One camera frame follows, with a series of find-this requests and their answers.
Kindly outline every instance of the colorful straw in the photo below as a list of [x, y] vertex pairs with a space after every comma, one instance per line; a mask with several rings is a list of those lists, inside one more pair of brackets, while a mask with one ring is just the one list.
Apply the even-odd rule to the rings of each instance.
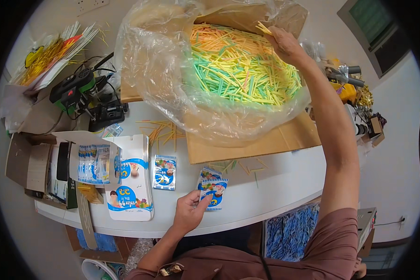
[[190, 42], [203, 91], [231, 101], [281, 105], [302, 87], [296, 68], [284, 63], [263, 36], [196, 24]]

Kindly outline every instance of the printed packet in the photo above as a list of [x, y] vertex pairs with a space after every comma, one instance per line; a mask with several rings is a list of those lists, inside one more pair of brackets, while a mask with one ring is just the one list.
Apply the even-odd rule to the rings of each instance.
[[154, 189], [175, 190], [176, 157], [173, 155], [155, 155]]
[[110, 146], [79, 146], [78, 181], [93, 185], [110, 183]]
[[229, 179], [211, 179], [202, 181], [200, 200], [209, 194], [213, 194], [213, 199], [207, 206], [207, 211], [222, 209], [223, 193], [227, 188], [228, 181]]
[[222, 173], [204, 166], [197, 179], [197, 189], [202, 189], [202, 180], [221, 179]]

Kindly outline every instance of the yellow packaging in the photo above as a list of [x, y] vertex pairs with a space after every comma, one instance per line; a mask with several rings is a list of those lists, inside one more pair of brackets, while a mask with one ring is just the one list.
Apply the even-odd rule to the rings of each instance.
[[95, 185], [77, 182], [77, 188], [90, 203], [104, 204], [104, 199], [102, 198], [102, 195], [98, 193]]

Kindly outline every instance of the hand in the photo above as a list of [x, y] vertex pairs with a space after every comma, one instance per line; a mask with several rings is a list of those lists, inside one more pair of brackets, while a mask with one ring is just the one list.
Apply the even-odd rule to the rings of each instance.
[[213, 194], [207, 195], [199, 201], [200, 195], [201, 191], [196, 189], [177, 200], [176, 215], [173, 222], [174, 230], [185, 235], [200, 224], [204, 211], [213, 198]]
[[274, 47], [275, 53], [284, 62], [300, 69], [312, 60], [291, 33], [275, 26], [270, 26], [269, 30], [273, 36], [269, 34], [264, 34], [264, 36]]

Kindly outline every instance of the white table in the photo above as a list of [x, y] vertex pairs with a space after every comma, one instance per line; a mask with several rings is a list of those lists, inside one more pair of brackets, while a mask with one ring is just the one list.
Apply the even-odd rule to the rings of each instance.
[[[120, 125], [124, 128], [120, 136], [140, 134], [137, 120], [164, 120], [157, 110], [143, 102], [129, 104], [129, 114]], [[156, 154], [157, 147], [150, 151]], [[202, 164], [190, 165], [186, 139], [177, 140], [177, 152], [172, 141], [160, 146], [160, 154], [177, 157], [176, 190], [152, 190], [154, 218], [149, 222], [127, 222], [112, 220], [104, 204], [90, 203], [90, 214], [95, 232], [132, 238], [161, 238], [172, 225], [176, 200], [196, 189], [196, 182]], [[224, 192], [224, 207], [221, 211], [206, 212], [201, 224], [188, 234], [200, 235], [220, 232], [263, 221], [296, 208], [322, 193], [325, 177], [325, 157], [322, 147], [314, 147], [294, 152], [271, 154], [260, 157], [269, 167], [247, 176], [237, 165], [224, 174], [229, 179]], [[241, 160], [250, 169], [261, 168], [255, 159]], [[60, 223], [81, 228], [78, 209], [61, 210], [40, 202], [35, 202], [36, 211]]]

